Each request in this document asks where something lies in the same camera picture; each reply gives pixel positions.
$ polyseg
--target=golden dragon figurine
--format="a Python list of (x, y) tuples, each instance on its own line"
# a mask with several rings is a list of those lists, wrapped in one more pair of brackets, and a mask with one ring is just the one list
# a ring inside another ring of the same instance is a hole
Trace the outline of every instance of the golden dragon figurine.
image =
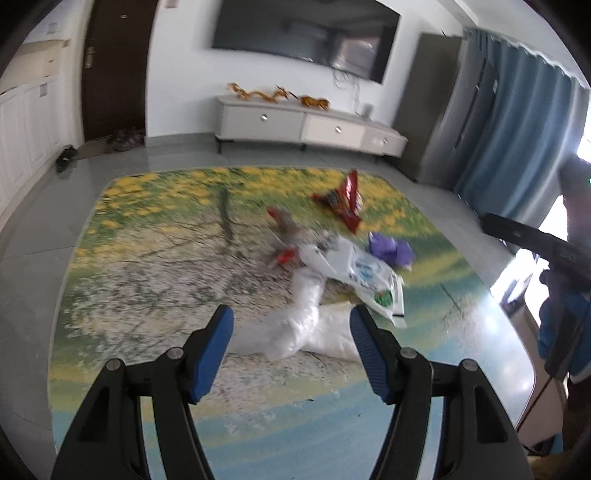
[(240, 85), (234, 82), (228, 83), (226, 88), (233, 91), (238, 96), (238, 98), (241, 98), (243, 100), (249, 100), (251, 97), (256, 95), (267, 102), (277, 103), (278, 98), (283, 97), (289, 100), (289, 97), (291, 95), (293, 98), (299, 100), (302, 105), (307, 107), (319, 107), (324, 110), (328, 110), (330, 106), (330, 102), (326, 98), (314, 98), (308, 95), (298, 97), (295, 93), (289, 92), (278, 85), (275, 85), (275, 92), (272, 95), (267, 95), (266, 93), (263, 93), (260, 90), (247, 92), (244, 88), (241, 88)]

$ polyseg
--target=brown door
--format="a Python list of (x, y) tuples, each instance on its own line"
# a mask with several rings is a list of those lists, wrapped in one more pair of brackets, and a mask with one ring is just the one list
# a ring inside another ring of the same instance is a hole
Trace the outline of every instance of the brown door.
[(82, 112), (87, 140), (145, 128), (150, 34), (158, 0), (96, 0), (86, 36)]

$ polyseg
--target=screw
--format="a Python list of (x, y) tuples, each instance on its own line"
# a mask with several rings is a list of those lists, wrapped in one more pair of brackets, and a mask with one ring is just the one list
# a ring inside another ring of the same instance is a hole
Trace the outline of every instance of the screw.
[(119, 360), (118, 358), (112, 358), (106, 363), (107, 370), (111, 370), (112, 372), (118, 370), (120, 366), (121, 360)]
[(478, 370), (478, 364), (474, 360), (471, 360), (470, 358), (466, 358), (462, 362), (462, 367), (464, 367), (469, 372), (475, 372), (476, 370)]
[(166, 352), (166, 356), (171, 360), (178, 360), (184, 355), (183, 349), (179, 346), (175, 346), (171, 348), (168, 352)]
[(400, 349), (400, 355), (402, 355), (402, 358), (412, 360), (417, 356), (417, 351), (413, 348), (405, 346)]

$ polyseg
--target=blue gripper pad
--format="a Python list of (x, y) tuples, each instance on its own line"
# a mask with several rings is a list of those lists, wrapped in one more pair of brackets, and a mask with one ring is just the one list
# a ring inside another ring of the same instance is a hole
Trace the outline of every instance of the blue gripper pad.
[[(217, 371), (220, 368), (234, 330), (234, 312), (230, 307), (223, 307), (216, 314), (220, 315), (219, 320), (217, 320), (214, 330), (209, 332), (207, 344), (203, 348), (203, 353), (195, 365), (193, 385), (191, 388), (191, 397), (195, 403), (201, 400), (201, 397), (211, 390), (213, 380), (216, 378)], [(214, 314), (210, 323), (216, 320), (216, 314)]]
[(349, 324), (369, 384), (374, 393), (386, 402), (390, 395), (388, 364), (379, 351), (378, 340), (374, 337), (379, 334), (379, 330), (367, 309), (362, 306), (356, 306), (351, 310)]

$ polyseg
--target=cabinet drawer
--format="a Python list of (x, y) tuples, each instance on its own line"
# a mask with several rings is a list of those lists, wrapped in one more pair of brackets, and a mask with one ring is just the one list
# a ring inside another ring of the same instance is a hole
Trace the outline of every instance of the cabinet drawer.
[(220, 138), (298, 142), (303, 123), (302, 112), (257, 106), (227, 106)]
[(302, 140), (304, 142), (359, 148), (365, 127), (334, 118), (308, 115)]
[(396, 131), (368, 128), (361, 143), (361, 151), (376, 155), (402, 156), (407, 139)]
[(384, 155), (390, 155), (391, 157), (402, 157), (408, 139), (403, 137), (396, 132), (387, 135), (388, 142), (384, 145)]

